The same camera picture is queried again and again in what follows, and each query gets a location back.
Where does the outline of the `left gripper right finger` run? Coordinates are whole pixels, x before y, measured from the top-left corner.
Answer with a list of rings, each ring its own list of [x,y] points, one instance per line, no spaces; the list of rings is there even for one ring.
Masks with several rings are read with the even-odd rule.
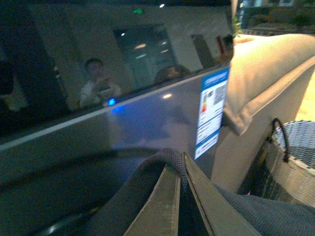
[[[193,195],[208,235],[259,236],[260,233],[226,201],[185,152],[183,159],[187,173],[187,189]]]

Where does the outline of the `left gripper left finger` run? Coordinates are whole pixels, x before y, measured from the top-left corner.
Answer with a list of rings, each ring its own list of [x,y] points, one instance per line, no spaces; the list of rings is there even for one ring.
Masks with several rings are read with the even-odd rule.
[[[125,236],[176,236],[179,226],[181,179],[166,165]]]

